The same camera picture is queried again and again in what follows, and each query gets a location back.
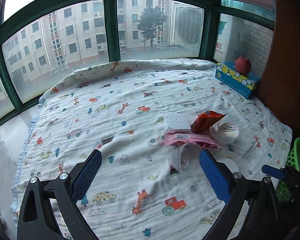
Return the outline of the clear rectangular plastic container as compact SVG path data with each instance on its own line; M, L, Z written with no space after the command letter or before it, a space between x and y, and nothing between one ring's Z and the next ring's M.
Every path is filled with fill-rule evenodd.
M255 172L252 166L251 146L231 143L223 145L221 149L211 149L209 152L216 161L225 164L229 170L240 172L246 177L252 177Z

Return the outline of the pink snack wrapper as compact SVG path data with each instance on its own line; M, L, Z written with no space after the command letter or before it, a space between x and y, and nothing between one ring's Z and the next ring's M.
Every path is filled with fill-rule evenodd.
M208 135L193 133L164 134L164 144L166 146L181 146L189 142L196 143L202 148L214 148L221 150L221 146Z

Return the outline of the round plastic lidded cup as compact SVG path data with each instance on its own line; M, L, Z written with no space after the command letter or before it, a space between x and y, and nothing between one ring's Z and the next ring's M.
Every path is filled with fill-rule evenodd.
M240 136L240 129L229 121L219 121L210 128L211 135L220 144L230 144Z

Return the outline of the orange red snack wrapper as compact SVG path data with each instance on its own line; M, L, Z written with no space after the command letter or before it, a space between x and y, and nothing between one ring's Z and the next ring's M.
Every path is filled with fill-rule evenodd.
M190 129L193 133L201 134L225 116L226 114L221 114L212 110L204 111L197 116L196 120L191 124Z

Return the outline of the white tissue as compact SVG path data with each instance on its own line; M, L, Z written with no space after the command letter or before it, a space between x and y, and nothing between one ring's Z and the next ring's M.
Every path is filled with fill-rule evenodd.
M167 133L189 133L190 122L188 116L181 113L168 112L164 116L164 131Z

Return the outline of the green plastic waste basket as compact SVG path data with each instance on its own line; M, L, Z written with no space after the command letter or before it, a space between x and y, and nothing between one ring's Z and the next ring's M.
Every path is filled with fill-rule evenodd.
M300 172L300 138L295 139L294 146L288 154L286 166L291 166ZM280 202L288 200L291 196L288 187L281 180L278 183L276 193Z

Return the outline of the cartoon print bed blanket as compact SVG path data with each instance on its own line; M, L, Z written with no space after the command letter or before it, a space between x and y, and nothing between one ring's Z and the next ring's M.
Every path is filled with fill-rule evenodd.
M102 166L77 206L100 239L201 239L224 203L200 167L170 166L163 120L206 110L237 122L240 137L225 149L246 178L284 166L291 128L217 80L214 63L131 60L73 72L39 100L12 187L14 218L30 178L55 179L98 149Z

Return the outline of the brown wooden wardrobe panel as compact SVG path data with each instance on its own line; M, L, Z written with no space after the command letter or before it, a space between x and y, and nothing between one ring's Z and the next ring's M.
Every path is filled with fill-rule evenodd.
M300 137L300 0L276 0L273 41L257 96Z

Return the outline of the blue yellow tissue box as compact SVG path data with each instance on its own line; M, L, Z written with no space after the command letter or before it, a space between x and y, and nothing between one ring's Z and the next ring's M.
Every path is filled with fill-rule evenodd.
M246 99L249 99L257 88L260 78L249 72L247 75L240 74L235 70L234 63L217 63L215 69L215 78L228 85Z

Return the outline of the red apple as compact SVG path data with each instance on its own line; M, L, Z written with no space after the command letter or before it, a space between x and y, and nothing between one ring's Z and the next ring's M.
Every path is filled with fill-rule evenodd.
M246 57L237 58L234 66L235 70L243 75L247 75L251 71L251 61Z

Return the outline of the green window frame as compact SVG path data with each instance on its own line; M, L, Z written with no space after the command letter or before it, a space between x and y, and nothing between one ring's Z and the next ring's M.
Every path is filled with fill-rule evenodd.
M34 96L26 102L22 102L13 85L12 79L9 76L8 68L4 61L2 52L2 44L12 35L14 35L21 28L37 20L38 18L49 14L50 12L67 7L78 2L87 0L34 0L25 7L21 8L9 19L4 20L4 10L6 0L0 0L0 78L3 87L7 92L13 109L0 118L0 126L10 121L12 118L23 113L29 108L38 104L39 96ZM277 19L273 21L250 13L248 11L235 9L231 7L224 7L221 5L221 0L174 0L179 2L188 3L204 9L204 22L203 22L203 35L201 38L201 45L199 50L198 59L213 59L213 53L216 45L216 38L218 34L219 18L221 14L239 17L270 30L274 30ZM111 62L120 61L119 49L119 30L117 25L117 3L116 0L104 0L104 10L106 18L106 37L107 37L107 51L109 60Z

